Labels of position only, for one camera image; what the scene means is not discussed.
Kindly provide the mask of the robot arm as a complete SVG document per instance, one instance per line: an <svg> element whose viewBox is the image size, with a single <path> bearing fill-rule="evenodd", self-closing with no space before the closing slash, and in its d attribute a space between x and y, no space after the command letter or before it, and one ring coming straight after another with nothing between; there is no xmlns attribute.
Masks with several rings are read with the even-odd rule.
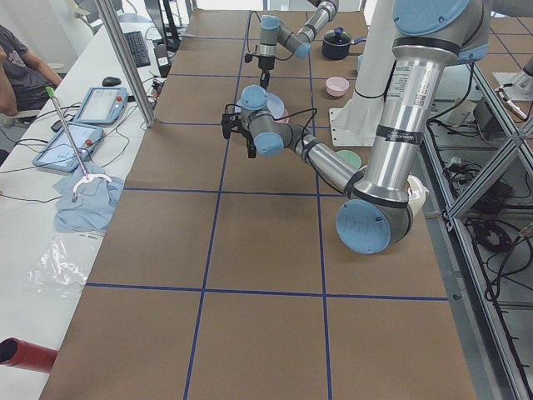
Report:
<svg viewBox="0 0 533 400"><path fill-rule="evenodd" d="M331 22L339 8L337 0L310 1L316 7L314 14L299 29L293 32L278 16L263 15L260 18L260 39L254 52L249 52L245 62L249 63L253 57L258 58L261 69L260 86L267 90L270 82L270 71L275 67L276 45L280 44L292 55L303 59L309 55L311 42L317 34Z"/></svg>
<svg viewBox="0 0 533 400"><path fill-rule="evenodd" d="M371 21L358 88L375 73L383 101L371 155L354 168L302 125L279 123L263 87L242 90L238 128L264 157L291 149L346 196L336 230L351 250L378 253L411 230L414 211L408 176L444 70L486 55L489 1L381 1Z"/></svg>

